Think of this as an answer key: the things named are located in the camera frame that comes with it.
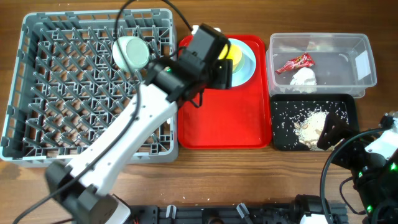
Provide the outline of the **white napkin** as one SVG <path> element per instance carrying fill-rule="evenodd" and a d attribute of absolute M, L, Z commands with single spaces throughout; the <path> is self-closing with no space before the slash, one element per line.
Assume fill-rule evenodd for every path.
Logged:
<path fill-rule="evenodd" d="M 290 85 L 293 85 L 293 91 L 300 93 L 313 93 L 317 90 L 317 80 L 314 71 L 311 68 L 303 67 L 292 77 Z"/>

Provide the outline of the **yellow plastic cup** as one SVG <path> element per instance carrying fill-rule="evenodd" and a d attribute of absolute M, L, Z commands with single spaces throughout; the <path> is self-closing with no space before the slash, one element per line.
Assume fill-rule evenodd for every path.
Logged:
<path fill-rule="evenodd" d="M 233 61 L 233 71 L 237 70 L 241 63 L 244 62 L 243 52 L 241 48 L 236 44 L 224 46 L 218 59 L 221 60 L 223 58 L 227 58 Z"/>

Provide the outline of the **red snack wrapper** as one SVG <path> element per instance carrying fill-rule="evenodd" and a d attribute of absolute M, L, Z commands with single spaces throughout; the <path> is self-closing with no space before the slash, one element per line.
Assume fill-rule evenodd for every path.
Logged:
<path fill-rule="evenodd" d="M 309 53 L 303 53 L 301 56 L 288 60 L 282 68 L 277 69 L 276 74 L 288 72 L 297 68 L 312 67 L 315 64 Z"/>

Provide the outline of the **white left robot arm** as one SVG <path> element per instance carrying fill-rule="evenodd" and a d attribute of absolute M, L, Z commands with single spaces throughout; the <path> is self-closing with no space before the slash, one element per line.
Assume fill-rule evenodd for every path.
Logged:
<path fill-rule="evenodd" d="M 162 57 L 151 62 L 136 95 L 104 133 L 70 162 L 45 171 L 50 198 L 77 223 L 124 223 L 130 208 L 110 190 L 131 157 L 155 129 L 206 88 L 231 86 L 230 59 Z"/>

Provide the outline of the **mint green bowl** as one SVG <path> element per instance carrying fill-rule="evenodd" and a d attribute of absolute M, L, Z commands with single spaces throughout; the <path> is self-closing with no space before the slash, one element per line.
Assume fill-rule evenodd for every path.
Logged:
<path fill-rule="evenodd" d="M 129 68 L 144 68 L 149 63 L 150 52 L 146 42 L 139 37 L 123 36 L 115 41 L 112 56 L 116 65 L 128 72 Z"/>

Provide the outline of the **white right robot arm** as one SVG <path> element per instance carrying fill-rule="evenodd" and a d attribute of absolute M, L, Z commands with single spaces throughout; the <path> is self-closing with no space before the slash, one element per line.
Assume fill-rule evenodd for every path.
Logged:
<path fill-rule="evenodd" d="M 317 142 L 320 149 L 335 149 L 323 167 L 320 194 L 300 205 L 300 223 L 335 223 L 325 198 L 326 176 L 331 164 L 351 172 L 348 180 L 359 193 L 363 223 L 397 223 L 397 112 L 386 113 L 376 129 L 359 132 L 337 115 L 326 116 Z"/>

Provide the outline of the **light green small bowl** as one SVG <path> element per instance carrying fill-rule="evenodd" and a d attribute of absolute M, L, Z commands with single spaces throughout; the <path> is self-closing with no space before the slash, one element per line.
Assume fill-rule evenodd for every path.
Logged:
<path fill-rule="evenodd" d="M 236 73 L 242 69 L 244 65 L 244 56 L 242 55 L 241 57 L 234 57 L 233 58 L 233 69 L 232 72 Z"/>

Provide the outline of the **light blue plate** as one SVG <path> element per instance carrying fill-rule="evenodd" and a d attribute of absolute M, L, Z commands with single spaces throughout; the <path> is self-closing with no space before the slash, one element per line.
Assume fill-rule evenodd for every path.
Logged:
<path fill-rule="evenodd" d="M 232 74 L 232 87 L 240 86 L 246 83 L 256 70 L 256 57 L 253 50 L 241 40 L 229 38 L 231 44 L 238 45 L 244 55 L 244 65 L 240 71 Z"/>

